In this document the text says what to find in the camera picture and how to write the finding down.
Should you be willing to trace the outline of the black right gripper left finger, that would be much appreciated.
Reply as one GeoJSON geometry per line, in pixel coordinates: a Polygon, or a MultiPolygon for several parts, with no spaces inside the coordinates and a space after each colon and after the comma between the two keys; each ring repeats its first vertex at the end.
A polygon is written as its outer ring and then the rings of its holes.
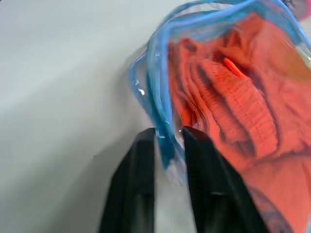
{"type": "Polygon", "coordinates": [[[155,134],[138,133],[116,168],[98,233],[154,233],[155,134]]]}

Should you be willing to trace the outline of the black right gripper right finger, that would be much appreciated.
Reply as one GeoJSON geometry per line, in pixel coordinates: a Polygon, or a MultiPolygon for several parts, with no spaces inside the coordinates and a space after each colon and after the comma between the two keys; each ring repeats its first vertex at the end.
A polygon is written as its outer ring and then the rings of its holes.
{"type": "Polygon", "coordinates": [[[182,130],[197,233],[269,233],[240,174],[202,131],[182,130]]]}

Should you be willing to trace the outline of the clear pouch with blue zipper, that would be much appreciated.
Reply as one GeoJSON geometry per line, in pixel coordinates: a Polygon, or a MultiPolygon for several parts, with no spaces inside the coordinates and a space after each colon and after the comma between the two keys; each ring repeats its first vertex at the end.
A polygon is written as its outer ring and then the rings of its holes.
{"type": "Polygon", "coordinates": [[[191,36],[208,40],[221,35],[247,13],[247,5],[254,4],[260,15],[269,18],[294,43],[298,53],[311,67],[311,22],[304,30],[297,15],[285,5],[291,0],[194,0],[173,9],[150,37],[142,53],[131,64],[128,75],[131,88],[155,126],[156,139],[156,208],[155,233],[194,233],[194,217],[190,197],[186,193],[186,164],[183,138],[173,118],[169,94],[167,61],[163,53],[168,42],[164,27],[182,24],[201,17],[204,22],[193,27],[191,36]]]}

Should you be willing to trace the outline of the orange knitted cloth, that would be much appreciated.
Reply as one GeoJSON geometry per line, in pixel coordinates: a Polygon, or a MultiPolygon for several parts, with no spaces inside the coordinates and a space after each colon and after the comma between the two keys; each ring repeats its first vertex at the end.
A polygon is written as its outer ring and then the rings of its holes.
{"type": "Polygon", "coordinates": [[[218,38],[168,44],[173,116],[197,128],[253,189],[258,207],[307,233],[311,219],[311,69],[276,25],[249,14],[218,38]]]}

